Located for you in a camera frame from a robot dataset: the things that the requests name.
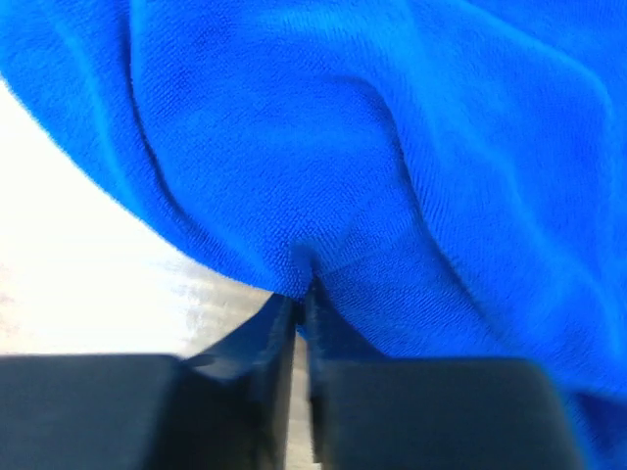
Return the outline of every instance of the wooden table surface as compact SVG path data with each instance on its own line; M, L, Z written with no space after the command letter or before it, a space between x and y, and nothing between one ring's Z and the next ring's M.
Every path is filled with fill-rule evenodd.
M187 258L95 187L0 83L0 353L194 354L269 293ZM309 470L305 357L287 468Z

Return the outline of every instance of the textured fabric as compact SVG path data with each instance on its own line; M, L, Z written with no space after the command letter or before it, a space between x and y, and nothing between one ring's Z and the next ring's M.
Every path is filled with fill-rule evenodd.
M0 71L184 253L295 298L317 275L392 356L538 360L591 468L624 470L626 24L624 0L0 0Z

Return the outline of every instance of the blue fabric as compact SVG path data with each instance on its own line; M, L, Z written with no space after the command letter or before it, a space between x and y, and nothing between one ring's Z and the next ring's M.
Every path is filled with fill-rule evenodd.
M590 468L625 470L626 24L624 0L0 0L0 71L187 255L295 298L318 275L392 356L538 360Z

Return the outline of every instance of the wrinkled cloth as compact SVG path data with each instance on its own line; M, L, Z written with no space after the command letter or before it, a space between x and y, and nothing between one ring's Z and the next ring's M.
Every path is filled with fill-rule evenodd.
M297 299L319 277L391 356L537 361L590 468L624 470L626 24L624 0L0 0L0 71L185 254Z

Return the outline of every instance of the black robotic claw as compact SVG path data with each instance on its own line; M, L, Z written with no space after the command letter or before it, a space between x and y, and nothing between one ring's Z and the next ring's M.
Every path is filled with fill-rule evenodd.
M314 283L188 360L1 358L0 470L283 469L298 322L323 470L585 468L538 367L386 357Z

